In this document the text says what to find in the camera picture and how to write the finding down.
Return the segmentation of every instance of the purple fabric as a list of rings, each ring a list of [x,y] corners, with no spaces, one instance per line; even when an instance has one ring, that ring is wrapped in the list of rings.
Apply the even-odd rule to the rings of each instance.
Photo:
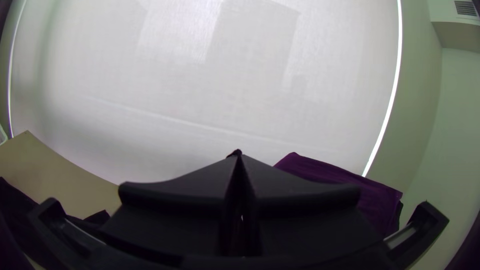
[[[357,208],[382,235],[389,236],[398,230],[397,205],[402,193],[384,184],[349,172],[340,167],[289,153],[274,166],[305,180],[327,184],[355,184],[361,195]]]

